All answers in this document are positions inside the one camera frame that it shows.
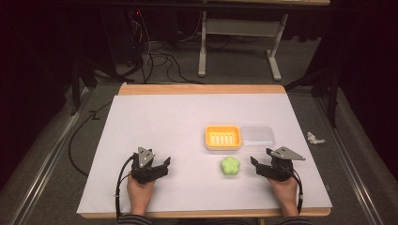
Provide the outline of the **crumpled white paper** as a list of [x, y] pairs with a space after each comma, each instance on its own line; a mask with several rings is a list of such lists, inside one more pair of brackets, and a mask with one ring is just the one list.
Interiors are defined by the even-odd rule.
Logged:
[[321, 144], [321, 143], [325, 143], [326, 140], [325, 139], [317, 139], [312, 132], [308, 131], [307, 132], [307, 140], [309, 143], [311, 144]]

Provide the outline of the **green flower-shaped soap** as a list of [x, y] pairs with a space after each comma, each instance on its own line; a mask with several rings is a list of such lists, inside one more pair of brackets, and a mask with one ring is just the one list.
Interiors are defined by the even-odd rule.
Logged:
[[240, 161], [235, 157], [228, 156], [221, 161], [220, 166], [224, 175], [237, 175]]

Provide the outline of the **clear plastic lid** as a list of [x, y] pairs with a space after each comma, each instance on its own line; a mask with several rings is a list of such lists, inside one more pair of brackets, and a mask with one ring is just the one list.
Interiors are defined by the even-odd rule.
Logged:
[[275, 143], [273, 130], [264, 126], [244, 126], [240, 128], [242, 146], [251, 149], [271, 147]]

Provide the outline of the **white metal desk frame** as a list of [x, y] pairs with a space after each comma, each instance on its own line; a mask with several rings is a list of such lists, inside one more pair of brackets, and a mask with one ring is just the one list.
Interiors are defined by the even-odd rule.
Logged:
[[278, 51], [287, 19], [287, 14], [283, 14], [276, 22], [209, 19], [207, 13], [203, 12], [198, 76], [205, 77], [207, 73], [207, 35], [261, 37], [274, 38], [273, 47], [267, 49], [266, 54], [273, 80], [279, 82], [282, 79], [282, 75], [275, 55]]

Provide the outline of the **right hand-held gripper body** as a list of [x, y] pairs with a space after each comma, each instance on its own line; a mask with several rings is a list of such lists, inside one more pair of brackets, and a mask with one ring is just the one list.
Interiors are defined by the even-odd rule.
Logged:
[[305, 160], [305, 157], [283, 146], [274, 150], [269, 165], [259, 163], [258, 175], [276, 181], [285, 181], [293, 176], [293, 160]]

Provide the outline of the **person's left hand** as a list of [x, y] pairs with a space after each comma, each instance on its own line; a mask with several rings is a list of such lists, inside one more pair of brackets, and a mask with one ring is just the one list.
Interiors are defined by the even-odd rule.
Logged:
[[144, 216], [153, 194], [155, 182], [140, 184], [130, 178], [127, 184], [127, 191], [130, 199], [130, 212], [133, 215]]

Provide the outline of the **person's right hand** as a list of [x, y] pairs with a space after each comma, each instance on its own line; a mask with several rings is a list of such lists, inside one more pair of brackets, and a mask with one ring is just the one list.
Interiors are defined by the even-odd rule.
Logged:
[[299, 210], [296, 206], [298, 183], [293, 178], [290, 177], [285, 181], [276, 181], [273, 179], [268, 179], [270, 182], [276, 199], [282, 209], [283, 216], [297, 217], [299, 215]]

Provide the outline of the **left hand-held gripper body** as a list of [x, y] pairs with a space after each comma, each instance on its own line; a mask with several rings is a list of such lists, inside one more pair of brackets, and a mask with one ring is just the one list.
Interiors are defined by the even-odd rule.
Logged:
[[167, 171], [161, 170], [161, 165], [153, 167], [155, 155], [150, 154], [148, 149], [139, 147], [138, 152], [132, 156], [131, 177], [140, 184], [146, 184], [162, 178], [167, 174]]

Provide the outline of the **yellow soap dish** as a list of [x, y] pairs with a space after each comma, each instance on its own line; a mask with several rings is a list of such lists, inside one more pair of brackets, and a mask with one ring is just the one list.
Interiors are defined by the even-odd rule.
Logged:
[[235, 151], [241, 146], [240, 129], [237, 126], [207, 126], [205, 145], [208, 150]]

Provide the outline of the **black stand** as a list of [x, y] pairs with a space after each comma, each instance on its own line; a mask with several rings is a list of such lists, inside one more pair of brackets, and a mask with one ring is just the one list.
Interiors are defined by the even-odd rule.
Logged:
[[81, 83], [87, 88], [95, 88], [97, 80], [94, 70], [84, 59], [76, 59], [71, 71], [71, 96], [73, 109], [71, 115], [75, 115], [81, 106]]
[[312, 83], [313, 88], [311, 94], [313, 97], [320, 98], [324, 95], [328, 96], [327, 118], [329, 119], [329, 123], [335, 128], [339, 73], [340, 71], [338, 69], [322, 68], [285, 85], [284, 89], [290, 91], [296, 87]]

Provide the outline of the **metal floor rail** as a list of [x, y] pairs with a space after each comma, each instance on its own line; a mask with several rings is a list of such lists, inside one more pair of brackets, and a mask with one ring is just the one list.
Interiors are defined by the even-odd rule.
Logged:
[[363, 183], [360, 175], [349, 156], [347, 149], [344, 146], [343, 140], [339, 135], [337, 129], [333, 127], [328, 119], [327, 108], [322, 98], [316, 97], [314, 99], [316, 107], [320, 110], [323, 120], [327, 124], [327, 128], [331, 134], [332, 142], [336, 145], [338, 159], [343, 163], [345, 175], [349, 180], [350, 186], [358, 199], [360, 207], [369, 223], [369, 225], [378, 225], [379, 215], [375, 210], [373, 201], [369, 195], [369, 191]]
[[78, 93], [79, 106], [75, 107], [71, 101], [50, 121], [11, 175], [0, 193], [0, 202], [9, 209], [5, 213], [6, 225], [24, 225], [29, 219], [92, 93], [93, 88], [85, 87]]

